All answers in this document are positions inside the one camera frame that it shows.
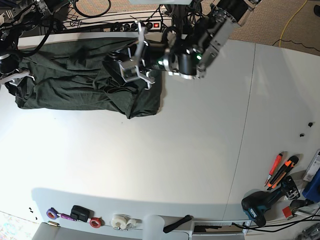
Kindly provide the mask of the white plastic cup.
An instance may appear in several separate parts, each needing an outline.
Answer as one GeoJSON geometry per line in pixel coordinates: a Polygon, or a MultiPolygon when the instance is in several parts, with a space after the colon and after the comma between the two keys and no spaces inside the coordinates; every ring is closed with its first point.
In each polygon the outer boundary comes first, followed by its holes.
{"type": "Polygon", "coordinates": [[[165,220],[159,215],[148,215],[142,221],[143,240],[161,240],[164,232],[165,220]]]}

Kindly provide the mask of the blue box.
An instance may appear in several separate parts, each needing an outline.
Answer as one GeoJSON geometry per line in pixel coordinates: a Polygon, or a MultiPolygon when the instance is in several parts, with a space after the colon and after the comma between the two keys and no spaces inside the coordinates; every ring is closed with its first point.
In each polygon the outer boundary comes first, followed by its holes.
{"type": "Polygon", "coordinates": [[[320,202],[320,170],[316,172],[311,182],[306,185],[302,195],[314,203],[320,202]]]}

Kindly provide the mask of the teal black cordless drill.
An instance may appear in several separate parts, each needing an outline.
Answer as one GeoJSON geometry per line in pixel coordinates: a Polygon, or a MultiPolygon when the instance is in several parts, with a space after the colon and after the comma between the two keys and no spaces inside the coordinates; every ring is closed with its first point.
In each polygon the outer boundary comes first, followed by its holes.
{"type": "Polygon", "coordinates": [[[243,212],[258,227],[266,225],[265,212],[269,211],[280,198],[287,197],[288,200],[296,200],[300,192],[293,178],[289,175],[281,183],[280,187],[271,191],[256,191],[241,201],[243,212]]]}

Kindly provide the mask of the purple tape roll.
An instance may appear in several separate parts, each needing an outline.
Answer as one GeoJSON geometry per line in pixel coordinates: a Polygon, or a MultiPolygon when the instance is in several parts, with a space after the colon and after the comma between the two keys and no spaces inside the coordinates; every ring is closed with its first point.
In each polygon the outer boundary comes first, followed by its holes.
{"type": "Polygon", "coordinates": [[[46,211],[46,215],[52,220],[56,220],[59,217],[59,213],[53,207],[49,208],[46,211]]]}

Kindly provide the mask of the black power strip red switch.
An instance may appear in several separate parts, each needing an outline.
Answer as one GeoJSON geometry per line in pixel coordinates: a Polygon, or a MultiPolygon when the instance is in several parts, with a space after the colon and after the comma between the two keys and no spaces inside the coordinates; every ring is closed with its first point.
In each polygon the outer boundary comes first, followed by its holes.
{"type": "MultiPolygon", "coordinates": [[[[144,24],[148,32],[161,32],[161,23],[160,22],[147,22],[144,24]]],[[[132,23],[121,23],[116,22],[112,25],[109,30],[110,32],[137,32],[138,24],[136,22],[132,23]]]]}

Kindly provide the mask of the orange black utility knife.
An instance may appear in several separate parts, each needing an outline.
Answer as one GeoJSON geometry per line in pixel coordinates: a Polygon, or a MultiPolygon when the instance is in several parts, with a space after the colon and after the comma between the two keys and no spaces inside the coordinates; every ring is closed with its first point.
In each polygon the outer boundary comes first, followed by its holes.
{"type": "Polygon", "coordinates": [[[281,182],[281,180],[294,168],[299,162],[299,157],[296,155],[291,156],[278,170],[270,183],[267,185],[267,191],[273,190],[281,182]]]}

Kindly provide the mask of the dark green t-shirt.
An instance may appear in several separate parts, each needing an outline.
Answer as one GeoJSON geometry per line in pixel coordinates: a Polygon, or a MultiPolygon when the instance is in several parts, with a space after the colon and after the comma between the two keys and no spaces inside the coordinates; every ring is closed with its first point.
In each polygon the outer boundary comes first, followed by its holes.
{"type": "Polygon", "coordinates": [[[155,84],[146,90],[143,80],[116,86],[103,66],[107,53],[131,44],[131,38],[96,38],[49,43],[25,57],[21,66],[35,78],[19,86],[6,84],[21,109],[108,110],[128,119],[157,114],[162,75],[152,71],[155,84]]]}

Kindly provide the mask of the red square tag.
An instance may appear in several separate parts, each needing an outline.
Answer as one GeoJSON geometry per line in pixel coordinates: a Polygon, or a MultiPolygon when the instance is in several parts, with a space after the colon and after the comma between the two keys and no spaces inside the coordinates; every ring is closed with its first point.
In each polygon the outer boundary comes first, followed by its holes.
{"type": "Polygon", "coordinates": [[[291,218],[293,216],[292,209],[290,206],[283,208],[282,213],[286,219],[291,218]]]}

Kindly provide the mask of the red tape roll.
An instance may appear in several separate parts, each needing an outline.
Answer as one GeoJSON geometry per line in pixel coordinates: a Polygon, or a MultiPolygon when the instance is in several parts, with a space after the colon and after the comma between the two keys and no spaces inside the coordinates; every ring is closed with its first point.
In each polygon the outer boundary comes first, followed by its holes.
{"type": "Polygon", "coordinates": [[[99,217],[93,217],[90,219],[89,224],[91,227],[98,229],[102,226],[102,219],[99,217]]]}

